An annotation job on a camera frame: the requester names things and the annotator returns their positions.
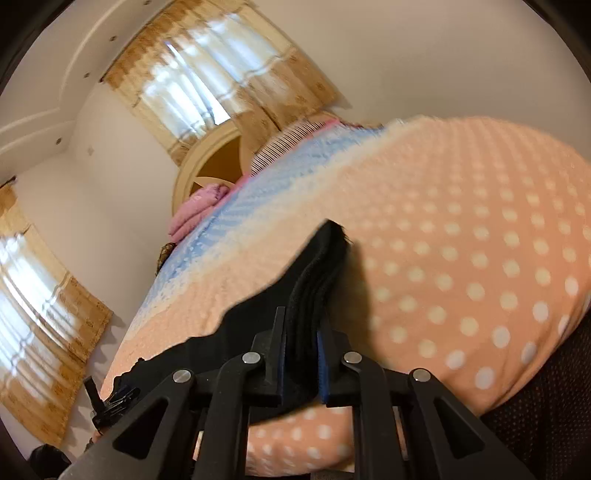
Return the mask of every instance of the metal screw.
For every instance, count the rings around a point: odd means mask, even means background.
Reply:
[[[343,355],[343,360],[348,364],[358,364],[363,357],[357,352],[347,352]]]
[[[425,370],[424,368],[417,368],[413,372],[413,378],[417,382],[428,382],[429,380],[431,380],[431,374],[428,370]]]
[[[189,370],[177,370],[175,373],[173,373],[173,380],[176,383],[185,383],[189,381],[190,378],[191,372]]]
[[[256,352],[247,352],[242,355],[242,361],[249,365],[257,364],[261,361],[261,356]]]

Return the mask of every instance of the pink towel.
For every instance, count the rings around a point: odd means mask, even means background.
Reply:
[[[201,221],[215,209],[215,205],[207,207],[205,210],[193,215],[189,220],[184,222],[181,227],[170,235],[170,240],[174,243],[179,243],[183,238],[190,234],[193,229],[201,223]]]
[[[209,209],[224,198],[229,191],[230,189],[225,185],[212,183],[193,193],[189,199],[181,205],[170,221],[168,234],[173,238],[173,242],[176,241],[174,240],[176,237],[175,233],[183,227],[188,220],[192,220],[195,216],[206,210],[210,211]]]

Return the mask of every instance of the bed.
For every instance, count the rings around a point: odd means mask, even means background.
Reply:
[[[352,243],[333,326],[388,368],[429,369],[474,413],[489,412],[487,424],[511,444],[502,417],[515,408],[495,407],[523,401],[589,308],[590,186],[572,148],[509,122],[334,124],[233,192],[176,247],[101,395],[138,358],[215,331],[329,218]],[[313,404],[251,426],[247,473],[295,475],[351,455],[350,411]],[[561,478],[548,469],[538,477]]]

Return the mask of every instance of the beige curtain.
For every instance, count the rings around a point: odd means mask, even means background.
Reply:
[[[254,153],[279,129],[336,98],[305,55],[242,0],[176,0],[105,80],[178,165],[228,118]]]
[[[59,446],[85,364],[112,312],[82,287],[0,190],[0,401]]]

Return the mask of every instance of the white ceiling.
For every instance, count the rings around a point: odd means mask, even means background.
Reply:
[[[168,3],[74,0],[41,33],[0,96],[0,183],[67,148],[91,88]]]

